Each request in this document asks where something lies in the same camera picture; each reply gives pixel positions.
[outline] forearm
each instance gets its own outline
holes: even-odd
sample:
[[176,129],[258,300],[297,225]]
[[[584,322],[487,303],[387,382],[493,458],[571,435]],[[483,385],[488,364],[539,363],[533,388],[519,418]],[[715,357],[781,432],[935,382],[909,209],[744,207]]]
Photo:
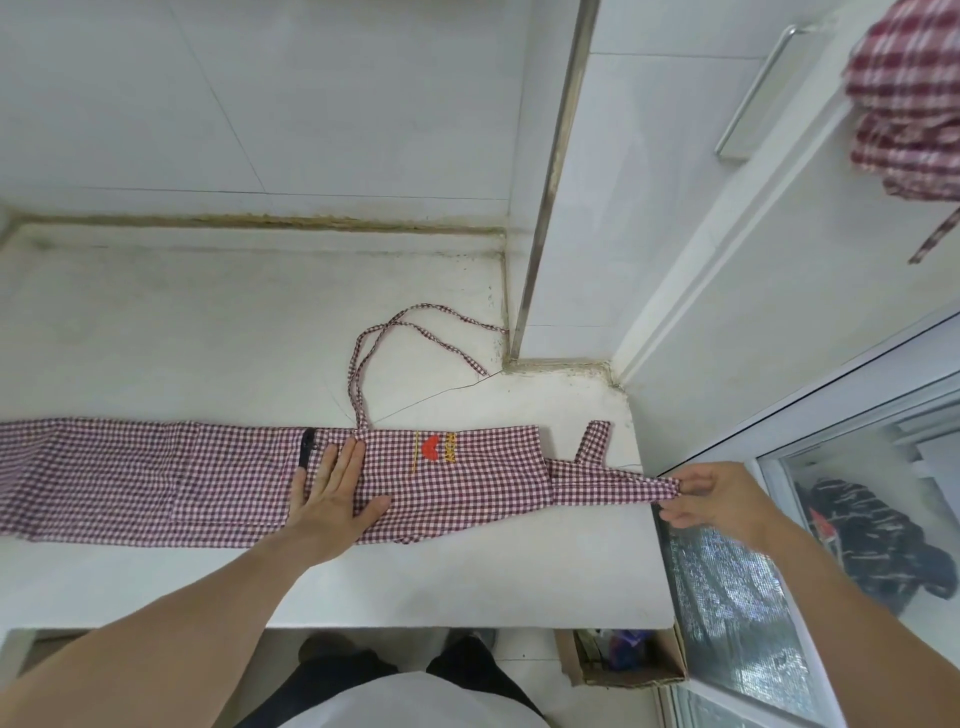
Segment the forearm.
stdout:
[[793,522],[766,549],[796,600],[851,728],[950,725],[960,671],[864,595]]
[[11,686],[0,727],[207,728],[303,568],[268,538],[209,576],[91,632]]

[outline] door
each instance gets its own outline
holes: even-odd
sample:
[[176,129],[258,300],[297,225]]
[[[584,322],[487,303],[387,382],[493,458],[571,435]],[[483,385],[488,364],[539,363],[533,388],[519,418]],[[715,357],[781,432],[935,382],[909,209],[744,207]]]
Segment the door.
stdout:
[[[960,666],[960,314],[887,350],[694,461],[747,463],[866,594]],[[845,725],[770,562],[712,529],[664,540],[691,675],[671,691],[677,724]]]

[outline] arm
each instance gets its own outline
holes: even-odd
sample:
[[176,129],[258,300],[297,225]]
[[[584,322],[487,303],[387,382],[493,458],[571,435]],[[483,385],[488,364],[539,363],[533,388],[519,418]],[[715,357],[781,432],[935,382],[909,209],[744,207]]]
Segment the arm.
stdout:
[[311,566],[346,551],[389,506],[353,517],[364,445],[330,446],[304,502],[291,484],[287,524],[209,576],[91,632],[0,695],[0,728],[213,724],[277,604]]
[[677,528],[712,525],[774,562],[810,631],[851,728],[952,725],[960,670],[843,573],[738,463],[674,473],[683,495],[661,503]]

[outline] person's right arm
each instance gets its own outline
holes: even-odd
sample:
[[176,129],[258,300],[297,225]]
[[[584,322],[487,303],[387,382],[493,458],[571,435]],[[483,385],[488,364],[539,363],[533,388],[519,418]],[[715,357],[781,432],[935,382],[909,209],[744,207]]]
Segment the person's right arm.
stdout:
[[682,495],[663,501],[660,517],[677,528],[713,526],[770,557],[851,728],[960,725],[960,670],[864,595],[746,468],[704,463],[673,477]]

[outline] shoe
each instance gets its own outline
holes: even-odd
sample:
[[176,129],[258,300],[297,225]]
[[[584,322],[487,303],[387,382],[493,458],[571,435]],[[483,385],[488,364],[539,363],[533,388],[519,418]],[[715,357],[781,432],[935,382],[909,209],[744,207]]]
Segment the shoe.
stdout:
[[357,645],[339,632],[317,632],[300,646],[297,659],[300,664],[318,657],[347,657],[357,651]]
[[490,651],[496,647],[496,630],[490,628],[466,628],[456,627],[446,633],[444,649],[456,644],[464,637],[475,637]]

